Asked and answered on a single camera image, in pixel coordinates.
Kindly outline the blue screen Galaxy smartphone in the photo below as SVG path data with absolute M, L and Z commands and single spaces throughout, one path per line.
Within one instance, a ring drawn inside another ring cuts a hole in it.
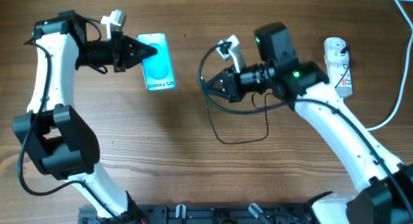
M 146 89 L 150 92 L 176 87 L 168 43 L 164 33 L 138 34 L 137 40 L 157 50 L 157 54 L 142 61 Z

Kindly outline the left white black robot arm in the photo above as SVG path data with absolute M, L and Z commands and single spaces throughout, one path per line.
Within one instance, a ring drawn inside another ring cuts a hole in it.
M 100 74 L 124 72 L 156 49 L 124 35 L 126 15 L 114 10 L 101 20 L 73 10 L 38 21 L 28 44 L 37 49 L 34 93 L 26 113 L 12 121 L 36 169 L 75 187 L 95 208 L 95 223 L 146 223 L 147 215 L 100 163 L 97 136 L 74 108 L 74 73 L 87 66 Z

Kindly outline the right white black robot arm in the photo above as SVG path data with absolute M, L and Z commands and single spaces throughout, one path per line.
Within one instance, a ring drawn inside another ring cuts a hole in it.
M 236 36 L 221 40 L 214 50 L 233 65 L 211 80 L 199 80 L 209 104 L 213 97 L 231 103 L 249 92 L 271 90 L 281 106 L 305 119 L 346 168 L 356 195 L 327 192 L 304 206 L 302 223 L 411 223 L 412 167 L 390 153 L 348 109 L 328 76 L 313 62 L 299 61 L 283 23 L 255 33 L 261 63 L 248 66 Z

